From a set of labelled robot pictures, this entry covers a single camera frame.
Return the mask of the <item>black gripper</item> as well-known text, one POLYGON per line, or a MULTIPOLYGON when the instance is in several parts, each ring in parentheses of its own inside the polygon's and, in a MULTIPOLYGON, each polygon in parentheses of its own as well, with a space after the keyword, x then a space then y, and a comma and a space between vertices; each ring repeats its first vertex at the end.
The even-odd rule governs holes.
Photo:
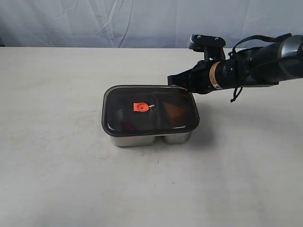
POLYGON ((168 76, 167 80, 170 86, 179 86, 202 95, 251 85, 246 65, 238 59, 200 61, 192 69, 168 76))

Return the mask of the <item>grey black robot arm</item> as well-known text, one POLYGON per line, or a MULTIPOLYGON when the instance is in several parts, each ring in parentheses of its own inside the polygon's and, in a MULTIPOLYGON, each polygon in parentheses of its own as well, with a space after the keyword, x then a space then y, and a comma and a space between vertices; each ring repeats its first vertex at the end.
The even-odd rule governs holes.
POLYGON ((269 44, 237 51, 225 57, 223 38, 191 35, 189 49, 204 53, 193 68, 168 76, 168 84, 191 93, 208 94, 216 90, 233 89, 232 101, 245 87, 271 87, 281 81, 303 77, 303 37, 284 34, 278 37, 253 35, 238 43, 261 40, 269 44))

